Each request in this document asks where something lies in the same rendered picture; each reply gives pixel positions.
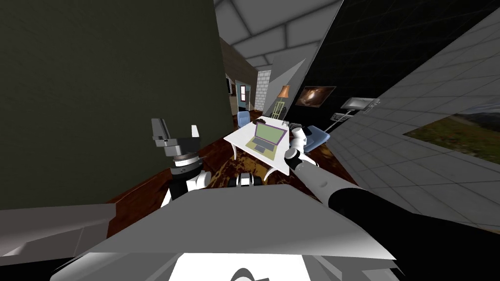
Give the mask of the orange shade floor lamp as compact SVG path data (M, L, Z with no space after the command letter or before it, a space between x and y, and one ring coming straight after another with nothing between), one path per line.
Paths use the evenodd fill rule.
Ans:
M277 96L276 102L274 104L274 108L272 110L271 118L273 118L273 119L279 119L279 116L282 113L284 105L285 105L285 102L283 101L283 99L287 99L288 98L288 96L289 96L289 89L290 89L289 85L284 85L282 87L279 95Z

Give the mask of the purple and olive laptop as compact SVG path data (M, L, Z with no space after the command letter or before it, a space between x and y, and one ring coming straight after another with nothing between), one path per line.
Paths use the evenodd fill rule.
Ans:
M255 125L254 136L246 144L246 147L273 161L278 145L288 131L262 122L257 122Z

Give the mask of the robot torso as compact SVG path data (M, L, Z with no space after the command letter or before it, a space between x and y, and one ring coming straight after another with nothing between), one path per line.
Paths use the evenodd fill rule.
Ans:
M400 281L394 257L328 205L352 184L193 190L64 265L50 281Z

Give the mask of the landscape wall picture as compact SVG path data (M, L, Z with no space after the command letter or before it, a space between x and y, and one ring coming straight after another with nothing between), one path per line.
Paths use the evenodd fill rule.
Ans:
M404 135L500 164L500 98Z

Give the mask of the grey monitor on stand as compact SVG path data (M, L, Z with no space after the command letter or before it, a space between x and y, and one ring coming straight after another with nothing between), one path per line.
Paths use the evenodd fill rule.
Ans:
M376 98L376 99L357 98L357 97L349 98L344 104L341 105L341 109L346 109L347 112L345 114L334 113L334 115L331 117L331 120L334 121L334 123L332 125L330 125L324 131L327 132L337 123L343 122L343 121L349 119L350 117L352 117L352 115L350 115L351 112L363 111L364 113L368 113L372 108L374 108L379 103L380 103L380 99L378 99L378 98Z

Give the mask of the brown nebula wall picture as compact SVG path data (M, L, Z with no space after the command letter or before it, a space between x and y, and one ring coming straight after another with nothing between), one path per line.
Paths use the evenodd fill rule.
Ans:
M306 86L301 91L296 106L319 108L336 89L335 86Z

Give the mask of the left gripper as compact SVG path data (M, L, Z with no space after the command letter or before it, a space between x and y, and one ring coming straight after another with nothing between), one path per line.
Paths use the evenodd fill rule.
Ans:
M200 135L197 125L191 126L189 138L170 139L170 133L164 119L151 119L153 140L157 147L164 149L167 157L179 157L197 153L200 149Z

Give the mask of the white table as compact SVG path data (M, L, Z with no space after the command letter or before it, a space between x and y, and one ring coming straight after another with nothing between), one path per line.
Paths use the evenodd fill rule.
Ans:
M284 161L284 155L290 147L289 128L287 125L283 123L282 120L272 119L265 116L262 116L261 119L264 120L265 123L268 125L278 128L283 128L288 131L284 136L284 138L282 139L282 141L279 143L273 161L263 157L262 155L257 154L256 152L246 147L246 144L250 141L250 139L254 136L255 133L256 125L252 122L250 122L249 124L245 125L242 128L237 129L237 131L229 134L228 136L224 137L224 140L228 141L232 145L234 158L236 158L237 154L236 148L240 148L270 166L270 169L268 170L267 174L263 177L264 181L266 181L268 176L275 170L278 170L279 172L288 176L290 174L290 169Z

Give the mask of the teal door with window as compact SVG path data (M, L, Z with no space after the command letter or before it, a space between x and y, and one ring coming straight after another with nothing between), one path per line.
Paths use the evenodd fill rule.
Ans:
M238 80L235 86L238 111L249 111L251 86Z

